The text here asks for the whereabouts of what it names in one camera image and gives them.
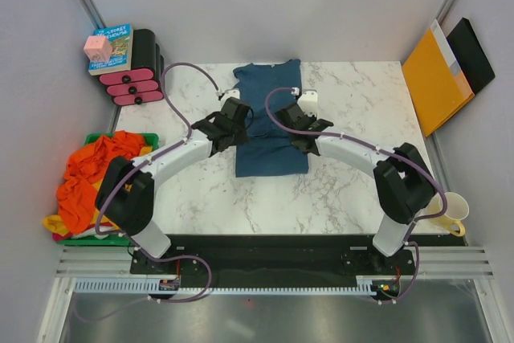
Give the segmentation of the blue t shirt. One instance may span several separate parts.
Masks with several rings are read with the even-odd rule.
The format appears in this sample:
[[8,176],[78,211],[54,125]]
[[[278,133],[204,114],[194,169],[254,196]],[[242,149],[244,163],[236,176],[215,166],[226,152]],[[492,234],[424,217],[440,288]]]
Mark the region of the blue t shirt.
[[249,141],[236,148],[235,176],[275,177],[308,172],[308,156],[295,149],[289,133],[275,125],[267,115],[265,99],[277,88],[302,88],[300,61],[257,65],[250,63],[233,70],[240,99],[253,112],[246,119]]

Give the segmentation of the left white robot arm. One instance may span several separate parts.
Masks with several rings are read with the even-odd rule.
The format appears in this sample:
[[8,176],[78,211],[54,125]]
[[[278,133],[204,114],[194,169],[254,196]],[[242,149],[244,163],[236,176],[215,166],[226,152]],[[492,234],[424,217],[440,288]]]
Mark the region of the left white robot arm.
[[159,273],[173,270],[176,254],[170,238],[153,221],[157,190],[171,177],[217,153],[249,141],[250,105],[230,97],[219,111],[190,125],[186,137],[145,156],[119,156],[108,165],[96,195],[99,216],[106,217],[149,256]]

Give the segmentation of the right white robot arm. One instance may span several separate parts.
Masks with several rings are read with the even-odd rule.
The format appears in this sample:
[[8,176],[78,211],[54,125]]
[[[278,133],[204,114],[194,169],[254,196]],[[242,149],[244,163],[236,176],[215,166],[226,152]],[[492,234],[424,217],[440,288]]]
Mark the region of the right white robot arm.
[[374,272],[387,273],[396,265],[396,252],[414,229],[417,214],[442,191],[418,149],[410,143],[383,149],[336,133],[332,122],[308,116],[296,102],[271,120],[289,132],[293,147],[302,153],[344,162],[373,178],[384,215],[367,260]]

